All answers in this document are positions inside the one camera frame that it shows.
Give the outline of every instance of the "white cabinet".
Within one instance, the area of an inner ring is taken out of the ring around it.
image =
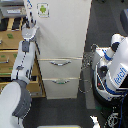
[[[91,0],[30,2],[31,9],[27,7],[27,0],[24,0],[27,15],[32,12],[33,19],[36,19],[39,26],[38,61],[47,98],[76,98]],[[42,9],[38,5],[43,7],[43,11],[46,10],[42,13],[43,16],[40,15]]]

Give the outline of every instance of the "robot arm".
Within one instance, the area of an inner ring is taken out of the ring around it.
[[[22,121],[31,106],[31,96],[26,90],[31,79],[35,58],[35,35],[38,27],[31,23],[22,27],[24,41],[20,41],[11,80],[0,95],[0,128],[23,128]]]

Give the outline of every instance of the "drawer handle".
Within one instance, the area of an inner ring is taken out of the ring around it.
[[[57,65],[57,66],[64,66],[64,65],[66,65],[66,64],[71,63],[71,61],[66,61],[66,62],[64,62],[64,63],[62,63],[62,64],[58,64],[58,63],[56,63],[55,61],[50,61],[50,63],[53,64],[53,65]]]
[[[2,44],[2,40],[0,40],[0,44]]]
[[[0,64],[5,64],[5,63],[8,63],[8,62],[9,62],[9,59],[7,59],[7,61],[0,62]]]
[[[66,84],[70,81],[69,80],[53,80],[52,82],[54,82],[56,84]]]

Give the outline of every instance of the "gray floor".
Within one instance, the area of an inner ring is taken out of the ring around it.
[[[121,3],[120,0],[92,0],[90,22],[85,42],[85,52],[92,56],[91,45],[97,44],[100,47],[108,47],[111,44],[111,37],[115,33],[126,36],[120,23],[120,12],[128,7],[128,1]],[[79,125],[83,128],[92,128],[91,115],[97,116],[103,128],[105,119],[100,113],[100,104],[97,103],[90,90],[90,67],[81,72],[80,88],[89,91],[84,94],[78,92],[77,99],[47,100],[45,98],[33,99],[32,107],[24,119],[25,128],[36,128],[40,125]]]

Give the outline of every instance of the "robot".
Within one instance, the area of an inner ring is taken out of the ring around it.
[[[128,35],[128,10],[120,14],[120,21]],[[115,106],[128,92],[128,37],[114,34],[111,46],[96,48],[93,69],[93,91],[107,105]]]
[[[37,30],[38,26],[32,17],[31,23],[27,21],[22,26],[24,41],[19,42],[11,74],[12,82],[5,86],[0,95],[0,128],[24,128],[22,122],[32,102],[26,86],[30,82],[34,64]]]

